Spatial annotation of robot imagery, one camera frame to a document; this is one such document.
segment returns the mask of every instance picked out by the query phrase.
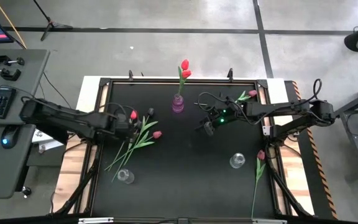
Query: vase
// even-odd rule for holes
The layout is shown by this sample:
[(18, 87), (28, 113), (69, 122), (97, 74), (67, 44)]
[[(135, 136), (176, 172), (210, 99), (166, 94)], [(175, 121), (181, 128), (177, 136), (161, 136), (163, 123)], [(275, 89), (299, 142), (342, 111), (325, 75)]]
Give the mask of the vase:
[(172, 110), (175, 113), (180, 113), (185, 108), (185, 101), (181, 95), (178, 93), (173, 96), (172, 100)]

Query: gray floor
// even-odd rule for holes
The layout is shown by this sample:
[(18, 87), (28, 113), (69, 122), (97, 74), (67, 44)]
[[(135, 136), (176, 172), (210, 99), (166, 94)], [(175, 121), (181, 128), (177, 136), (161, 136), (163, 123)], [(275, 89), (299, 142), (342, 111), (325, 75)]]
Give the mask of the gray floor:
[[(58, 22), (75, 27), (257, 29), (252, 0), (40, 0)], [(44, 26), (31, 0), (0, 0), (16, 26)], [(358, 26), (358, 0), (260, 0), (264, 29), (352, 30)], [(8, 26), (0, 13), (0, 23)], [(176, 66), (188, 58), (194, 75), (266, 78), (258, 34), (51, 33), (21, 32), (28, 48), (49, 49), (46, 72), (72, 106), (85, 75), (176, 76)], [(358, 53), (347, 50), (342, 35), (266, 35), (275, 78), (294, 80), (304, 98), (316, 78), (323, 80), (319, 98), (339, 108), (357, 96)], [(0, 48), (19, 48), (15, 44)], [(48, 100), (64, 101), (42, 80)], [(358, 221), (358, 181), (345, 176), (358, 170), (340, 120), (328, 128), (313, 128), (328, 184), (341, 220)], [(0, 218), (34, 216), (49, 210), (49, 195), (58, 169), (32, 170), (27, 185), (34, 194), (0, 200)]]

